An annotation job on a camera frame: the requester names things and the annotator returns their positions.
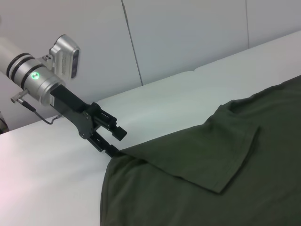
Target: t-shirt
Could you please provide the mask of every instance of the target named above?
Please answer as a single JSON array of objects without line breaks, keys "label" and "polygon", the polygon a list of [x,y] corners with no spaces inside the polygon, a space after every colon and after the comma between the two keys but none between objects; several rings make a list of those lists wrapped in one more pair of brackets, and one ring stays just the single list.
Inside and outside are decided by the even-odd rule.
[{"label": "t-shirt", "polygon": [[301,76],[118,153],[101,225],[300,226]]}]

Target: white wall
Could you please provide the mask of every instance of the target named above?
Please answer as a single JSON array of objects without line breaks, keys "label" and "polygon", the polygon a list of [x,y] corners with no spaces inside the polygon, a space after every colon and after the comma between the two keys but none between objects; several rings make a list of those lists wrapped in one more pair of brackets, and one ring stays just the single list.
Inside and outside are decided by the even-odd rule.
[{"label": "white wall", "polygon": [[300,0],[247,0],[250,47],[301,30]]},{"label": "white wall", "polygon": [[[78,76],[67,87],[85,101],[141,86],[120,0],[1,0],[0,36],[6,36],[35,57],[48,53],[56,39],[67,34],[80,46]],[[21,88],[0,76],[0,111],[10,129],[38,120],[32,112],[11,103]],[[55,114],[27,98],[45,117]]]},{"label": "white wall", "polygon": [[248,49],[245,0],[124,0],[144,84]]}]

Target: black ring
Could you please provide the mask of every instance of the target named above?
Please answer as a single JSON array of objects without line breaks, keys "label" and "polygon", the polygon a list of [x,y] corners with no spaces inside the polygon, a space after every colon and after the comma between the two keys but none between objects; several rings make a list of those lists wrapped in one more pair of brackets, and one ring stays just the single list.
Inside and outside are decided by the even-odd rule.
[{"label": "black ring", "polygon": [[15,82],[15,75],[16,75],[16,72],[17,72],[17,70],[19,69],[19,67],[21,67],[21,65],[22,65],[23,63],[25,63],[26,61],[29,61],[29,60],[32,60],[32,59],[34,59],[33,56],[26,57],[26,58],[24,58],[23,60],[21,60],[21,61],[15,66],[13,72],[11,73],[11,77],[10,77],[10,79],[11,79],[13,82]]},{"label": "black ring", "polygon": [[35,65],[32,69],[30,69],[26,74],[25,76],[23,77],[22,79],[22,82],[21,82],[21,88],[24,90],[24,84],[26,82],[26,79],[28,78],[28,76],[31,74],[31,72],[33,72],[34,70],[36,70],[37,68],[39,67],[45,67],[45,65]]},{"label": "black ring", "polygon": [[12,65],[21,57],[25,56],[25,55],[30,55],[29,53],[21,53],[20,55],[17,55],[8,65],[8,68],[6,70],[6,75],[7,77],[9,77],[9,71],[10,71],[10,68],[12,67]]}]

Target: green led light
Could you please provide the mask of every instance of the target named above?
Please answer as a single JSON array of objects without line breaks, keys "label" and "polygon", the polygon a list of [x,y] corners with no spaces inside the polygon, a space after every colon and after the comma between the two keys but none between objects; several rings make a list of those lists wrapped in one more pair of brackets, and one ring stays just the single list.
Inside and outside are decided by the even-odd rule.
[{"label": "green led light", "polygon": [[33,73],[32,73],[32,79],[37,80],[37,79],[39,79],[39,77],[40,77],[40,74],[39,74],[39,73],[37,73],[37,72],[33,72]]}]

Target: white table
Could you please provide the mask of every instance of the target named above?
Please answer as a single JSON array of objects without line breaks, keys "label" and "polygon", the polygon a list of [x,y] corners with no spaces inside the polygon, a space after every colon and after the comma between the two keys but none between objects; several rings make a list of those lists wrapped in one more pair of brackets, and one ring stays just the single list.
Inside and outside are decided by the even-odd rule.
[{"label": "white table", "polygon": [[[199,125],[217,107],[301,74],[301,32],[99,101],[118,118],[127,148]],[[97,226],[110,158],[66,119],[0,136],[1,226]]]}]

